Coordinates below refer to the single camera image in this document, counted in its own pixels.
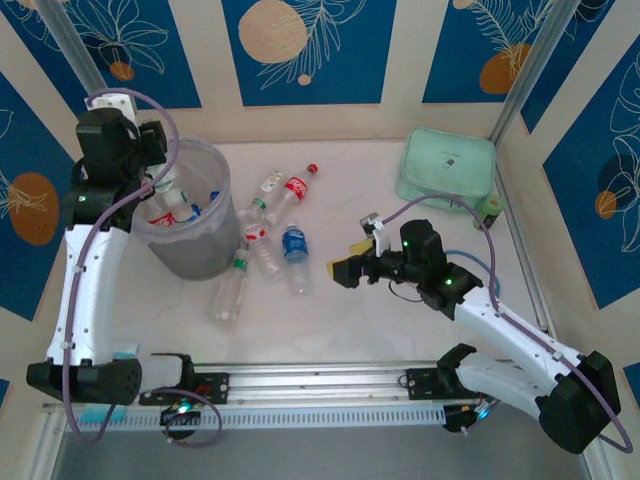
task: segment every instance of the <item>translucent plastic bin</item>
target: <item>translucent plastic bin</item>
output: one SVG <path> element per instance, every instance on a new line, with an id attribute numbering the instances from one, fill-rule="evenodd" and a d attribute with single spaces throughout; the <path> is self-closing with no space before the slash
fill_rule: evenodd
<path id="1" fill-rule="evenodd" d="M 178 178 L 191 203 L 202 210 L 195 220 L 170 227 L 151 225 L 137 208 L 132 232 L 173 273 L 204 280 L 226 270 L 240 245 L 240 227 L 230 191 L 229 165 L 220 151 L 197 138 L 180 137 Z M 210 201 L 211 192 L 218 196 Z"/>

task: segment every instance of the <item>clear plastic bottle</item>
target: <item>clear plastic bottle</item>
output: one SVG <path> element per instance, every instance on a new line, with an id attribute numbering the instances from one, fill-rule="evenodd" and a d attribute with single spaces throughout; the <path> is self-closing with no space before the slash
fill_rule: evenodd
<path id="1" fill-rule="evenodd" d="M 270 277 L 278 278 L 282 272 L 281 256 L 278 255 L 271 238 L 262 225 L 262 209 L 239 210 L 237 212 L 240 228 L 260 269 Z"/>
<path id="2" fill-rule="evenodd" d="M 170 227 L 176 223 L 173 213 L 159 195 L 145 200 L 139 208 L 142 208 L 142 216 L 151 225 Z"/>
<path id="3" fill-rule="evenodd" d="M 214 320 L 234 322 L 238 318 L 248 263 L 249 252 L 243 248 L 236 250 L 233 263 L 222 275 L 220 288 L 213 297 L 212 316 Z"/>
<path id="4" fill-rule="evenodd" d="M 280 222 L 291 211 L 291 208 L 307 194 L 309 181 L 317 172 L 318 166 L 312 163 L 303 172 L 289 178 L 280 189 L 279 195 L 269 205 L 265 220 L 271 225 Z"/>
<path id="5" fill-rule="evenodd" d="M 153 167 L 147 168 L 147 173 L 150 174 L 152 178 L 155 178 L 155 176 L 158 175 L 164 167 L 165 165 L 154 165 Z M 189 222 L 199 216 L 200 210 L 197 206 L 195 206 L 195 208 L 192 206 L 187 198 L 187 194 L 175 184 L 177 176 L 178 169 L 174 166 L 169 170 L 169 172 L 167 172 L 162 180 L 156 183 L 156 195 L 151 197 L 148 201 L 152 200 L 157 195 L 160 195 L 162 201 L 166 204 L 167 210 L 171 213 L 176 222 Z M 155 203 L 156 205 L 162 204 L 159 199 L 156 199 Z"/>
<path id="6" fill-rule="evenodd" d="M 264 179 L 264 182 L 260 184 L 260 188 L 258 188 L 252 203 L 257 205 L 264 204 L 265 206 L 262 208 L 268 212 L 269 206 L 273 203 L 278 193 L 280 193 L 280 189 L 283 187 L 285 180 L 286 178 L 282 172 L 271 170 L 267 178 Z"/>
<path id="7" fill-rule="evenodd" d="M 287 281 L 291 291 L 296 294 L 308 292 L 311 278 L 307 262 L 307 240 L 295 222 L 289 222 L 287 230 L 282 235 L 282 252 L 287 264 Z"/>

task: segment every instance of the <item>red bottle label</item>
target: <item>red bottle label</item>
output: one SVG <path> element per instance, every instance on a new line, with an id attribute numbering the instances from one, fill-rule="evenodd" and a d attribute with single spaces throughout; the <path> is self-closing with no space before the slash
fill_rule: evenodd
<path id="1" fill-rule="evenodd" d="M 298 177 L 291 177 L 284 187 L 295 193 L 299 200 L 302 199 L 309 190 L 307 184 Z"/>
<path id="2" fill-rule="evenodd" d="M 156 218 L 155 220 L 149 220 L 151 225 L 158 225 L 160 227 L 170 227 L 176 222 L 176 219 L 173 217 L 173 213 L 169 212 L 166 215 L 163 215 L 160 218 Z"/>
<path id="3" fill-rule="evenodd" d="M 250 242 L 257 240 L 259 238 L 262 237 L 266 237 L 267 236 L 267 232 L 265 231 L 264 228 L 262 228 L 262 225 L 255 223 L 253 225 L 249 225 L 247 227 L 245 227 L 244 229 L 244 236 L 247 240 L 249 240 Z"/>

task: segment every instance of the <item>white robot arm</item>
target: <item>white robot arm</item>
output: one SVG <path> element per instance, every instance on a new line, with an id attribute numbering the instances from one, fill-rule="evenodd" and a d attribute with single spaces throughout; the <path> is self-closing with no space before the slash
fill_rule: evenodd
<path id="1" fill-rule="evenodd" d="M 603 355 L 585 356 L 563 345 L 500 301 L 496 311 L 482 282 L 447 261 L 440 236 L 427 220 L 402 225 L 402 251 L 389 249 L 377 214 L 365 217 L 361 225 L 370 246 L 360 255 L 330 263 L 336 282 L 356 288 L 360 278 L 367 276 L 368 283 L 380 278 L 413 283 L 424 303 L 480 333 L 513 360 L 497 362 L 468 345 L 454 347 L 437 363 L 436 382 L 447 390 L 447 398 L 470 398 L 479 392 L 513 405 L 540 422 L 554 442 L 572 453 L 581 453 L 611 419 L 570 367 L 595 386 L 615 414 L 620 412 L 613 368 Z M 380 239 L 382 248 L 376 245 Z M 408 380 L 415 382 L 410 375 Z"/>
<path id="2" fill-rule="evenodd" d="M 120 94 L 96 99 L 90 111 L 80 117 L 76 133 L 85 156 L 73 169 L 72 185 L 63 200 L 67 264 L 60 314 L 46 359 L 29 366 L 27 383 L 61 399 L 61 372 L 68 348 L 73 401 L 127 405 L 140 391 L 178 385 L 185 361 L 171 355 L 151 356 L 142 362 L 113 358 L 111 324 L 116 279 L 139 201 L 117 210 L 93 238 L 84 265 L 78 267 L 77 262 L 100 215 L 140 188 L 147 167 L 165 161 L 166 140 L 159 122 L 139 127 L 129 96 Z M 77 268 L 82 268 L 82 275 L 73 292 Z M 72 340 L 67 342 L 65 330 L 72 296 L 74 322 Z"/>

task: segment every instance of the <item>plastic box lid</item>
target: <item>plastic box lid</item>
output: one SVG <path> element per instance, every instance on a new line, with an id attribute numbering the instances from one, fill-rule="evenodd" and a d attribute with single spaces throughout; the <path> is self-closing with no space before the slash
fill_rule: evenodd
<path id="1" fill-rule="evenodd" d="M 487 139 L 416 128 L 407 139 L 400 175 L 425 192 L 480 198 L 493 189 L 495 158 Z"/>

